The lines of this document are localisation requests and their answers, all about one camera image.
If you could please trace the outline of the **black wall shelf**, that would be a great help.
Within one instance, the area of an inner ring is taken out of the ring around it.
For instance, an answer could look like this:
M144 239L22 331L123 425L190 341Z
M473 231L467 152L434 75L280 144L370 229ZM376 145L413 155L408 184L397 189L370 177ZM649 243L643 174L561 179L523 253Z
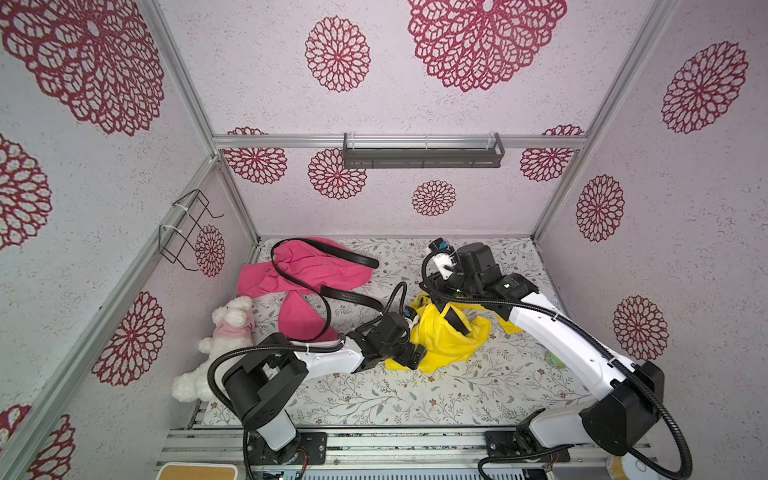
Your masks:
M344 135L342 160L350 170L363 169L495 169L506 149L498 134L479 147L431 146L424 138L412 146L369 146Z

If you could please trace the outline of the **metal base rail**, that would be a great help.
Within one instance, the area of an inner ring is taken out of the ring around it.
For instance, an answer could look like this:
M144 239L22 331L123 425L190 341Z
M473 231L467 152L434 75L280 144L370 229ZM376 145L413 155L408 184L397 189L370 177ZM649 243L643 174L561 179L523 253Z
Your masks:
M512 436L511 427L309 427L306 438L324 435L310 455L323 460L309 466L309 474L333 470L467 470L477 473L477 462L501 448ZM240 466L242 430L235 427L175 429L168 433L157 465L211 463Z

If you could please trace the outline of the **yellow trousers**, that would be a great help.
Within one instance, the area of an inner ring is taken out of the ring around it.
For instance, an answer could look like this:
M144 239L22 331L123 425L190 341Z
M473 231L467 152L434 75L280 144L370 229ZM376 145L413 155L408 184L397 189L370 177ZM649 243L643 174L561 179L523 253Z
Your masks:
M485 317L470 319L468 311L490 310L481 305L449 302L459 310L458 315L468 323L470 334L464 336L451 327L442 317L445 306L438 307L427 293L422 293L408 306L420 315L419 323L411 329L410 343L423 345L427 354L416 371L433 374L436 370L451 364L469 360L472 355L491 337L491 321Z

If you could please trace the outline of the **tan box at base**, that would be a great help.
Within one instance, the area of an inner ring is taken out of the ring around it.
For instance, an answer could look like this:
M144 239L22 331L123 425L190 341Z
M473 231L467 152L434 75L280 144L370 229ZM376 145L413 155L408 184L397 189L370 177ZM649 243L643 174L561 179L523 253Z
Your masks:
M240 471L235 465L169 462L164 464L156 480L237 480Z

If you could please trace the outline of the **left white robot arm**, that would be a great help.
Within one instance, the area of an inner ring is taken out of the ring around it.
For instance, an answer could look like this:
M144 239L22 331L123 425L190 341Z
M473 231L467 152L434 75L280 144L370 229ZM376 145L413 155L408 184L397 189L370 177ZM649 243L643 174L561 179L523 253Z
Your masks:
M306 380L334 374L366 372L392 360L416 370L426 357L424 346L411 342L418 319L407 307L357 327L338 341L304 344L282 333L254 347L217 358L208 371L211 391L240 420L244 458L254 465L294 461L319 463L309 452L286 407Z

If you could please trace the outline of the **pink trousers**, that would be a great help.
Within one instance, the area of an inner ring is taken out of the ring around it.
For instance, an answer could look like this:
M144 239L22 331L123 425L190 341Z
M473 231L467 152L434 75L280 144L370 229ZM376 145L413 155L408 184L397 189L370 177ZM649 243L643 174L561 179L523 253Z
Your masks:
M283 293L278 331L300 342L330 341L338 338L332 313L319 314L306 298L316 296L328 309L327 297L363 286L378 267L378 260L328 239L289 238L273 245L268 262L241 269L237 292L253 299Z

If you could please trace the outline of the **white round container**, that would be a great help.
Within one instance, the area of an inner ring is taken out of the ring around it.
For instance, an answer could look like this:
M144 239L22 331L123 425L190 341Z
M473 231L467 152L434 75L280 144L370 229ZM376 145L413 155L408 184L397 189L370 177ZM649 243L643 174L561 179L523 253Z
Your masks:
M611 480L661 480L661 476L631 454L610 456L606 469Z

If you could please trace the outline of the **white plush toy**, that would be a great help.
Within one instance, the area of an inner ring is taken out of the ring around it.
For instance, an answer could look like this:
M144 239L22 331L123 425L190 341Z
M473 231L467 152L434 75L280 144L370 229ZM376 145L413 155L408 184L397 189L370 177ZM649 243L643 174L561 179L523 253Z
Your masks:
M253 346L254 302L249 296L239 296L212 312L214 330L211 336L198 343L198 350L207 360L195 370L173 379L171 395L180 402L214 402L207 373L211 363L232 350Z

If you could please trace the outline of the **green plastic toy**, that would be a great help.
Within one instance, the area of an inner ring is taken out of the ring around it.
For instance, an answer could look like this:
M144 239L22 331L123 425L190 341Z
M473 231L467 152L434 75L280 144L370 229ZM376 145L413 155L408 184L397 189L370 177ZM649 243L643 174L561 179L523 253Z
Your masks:
M556 368L558 370L563 370L567 368L567 366L551 351L548 351L545 354L544 359L545 359L545 362L552 368Z

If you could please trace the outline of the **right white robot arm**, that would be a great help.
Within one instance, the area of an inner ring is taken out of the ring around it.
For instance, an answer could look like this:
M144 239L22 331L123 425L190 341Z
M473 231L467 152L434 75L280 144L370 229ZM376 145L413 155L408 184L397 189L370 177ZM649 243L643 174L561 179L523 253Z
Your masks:
M522 423L541 447L593 443L623 456L660 420L658 408L627 378L635 375L661 398L665 375L658 366L620 355L580 332L533 282L519 273L502 273L489 246L475 242L453 249L440 241L431 247L438 271L429 279L440 293L491 310L531 335L591 395L583 407L545 409Z

